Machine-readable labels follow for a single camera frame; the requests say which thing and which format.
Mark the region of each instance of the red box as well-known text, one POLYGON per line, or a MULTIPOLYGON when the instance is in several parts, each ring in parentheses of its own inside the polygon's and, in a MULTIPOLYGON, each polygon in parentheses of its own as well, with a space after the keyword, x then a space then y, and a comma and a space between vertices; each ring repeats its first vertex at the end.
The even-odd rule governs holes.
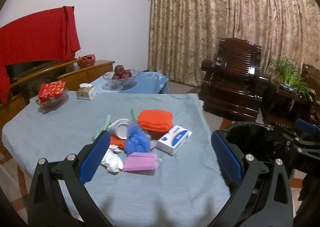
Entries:
POLYGON ((61 80, 42 84, 39 90, 38 99, 40 102, 47 102, 50 98, 61 98, 65 84, 66 83, 61 80))

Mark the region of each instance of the silver screw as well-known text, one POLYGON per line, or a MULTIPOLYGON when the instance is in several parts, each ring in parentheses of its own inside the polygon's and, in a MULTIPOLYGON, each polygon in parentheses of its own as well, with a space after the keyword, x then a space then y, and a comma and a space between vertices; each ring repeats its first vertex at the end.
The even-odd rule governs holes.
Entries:
POLYGON ((279 158, 276 159, 276 163, 277 163, 279 166, 281 166, 281 165, 283 164, 282 160, 279 159, 279 158))
POLYGON ((39 165, 43 165, 45 163, 45 158, 40 158, 38 163, 39 165))
POLYGON ((69 160, 69 161, 73 161, 75 158, 76 158, 76 155, 75 155, 75 154, 69 154, 69 155, 67 156, 67 160, 69 160))
POLYGON ((247 155, 245 156, 245 158, 246 158, 248 161, 254 160, 254 156, 251 155, 251 154, 247 154, 247 155))

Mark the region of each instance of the apple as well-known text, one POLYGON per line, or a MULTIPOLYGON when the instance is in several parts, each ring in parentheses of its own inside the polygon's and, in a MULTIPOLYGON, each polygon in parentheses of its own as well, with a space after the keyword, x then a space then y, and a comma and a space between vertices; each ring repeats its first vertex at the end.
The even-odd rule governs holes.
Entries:
POLYGON ((120 80, 121 76, 115 74, 115 75, 113 75, 112 79, 113 80, 120 80))
POLYGON ((115 67, 115 73, 116 73, 116 74, 122 76, 123 72, 124 72, 124 68, 123 68, 122 65, 117 65, 117 66, 115 67))
POLYGON ((128 74, 128 73, 124 73, 124 74, 121 76, 121 79, 129 78, 129 77, 131 77, 131 75, 130 75, 130 74, 128 74))
POLYGON ((130 72, 130 70, 124 70, 124 74, 129 74, 129 75, 130 75, 129 77, 131 77, 131 72, 130 72))

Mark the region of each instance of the gold curtain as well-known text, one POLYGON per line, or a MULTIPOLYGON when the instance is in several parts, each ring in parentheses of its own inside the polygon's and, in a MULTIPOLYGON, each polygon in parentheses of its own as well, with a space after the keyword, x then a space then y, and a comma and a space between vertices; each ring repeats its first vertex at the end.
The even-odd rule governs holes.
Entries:
POLYGON ((315 0, 152 0, 150 71, 200 85, 203 59, 217 54, 219 38, 262 46, 261 70, 272 56, 290 56, 320 68, 320 9, 315 0))

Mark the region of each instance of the white wall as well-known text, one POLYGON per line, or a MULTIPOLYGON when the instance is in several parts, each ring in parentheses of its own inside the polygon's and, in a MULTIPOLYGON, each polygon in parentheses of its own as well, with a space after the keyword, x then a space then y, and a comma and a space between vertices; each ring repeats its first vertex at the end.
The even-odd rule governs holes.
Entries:
POLYGON ((0 27, 25 15, 62 6, 75 6, 81 50, 76 57, 95 54, 126 69, 146 70, 150 2, 148 0, 7 0, 0 27))

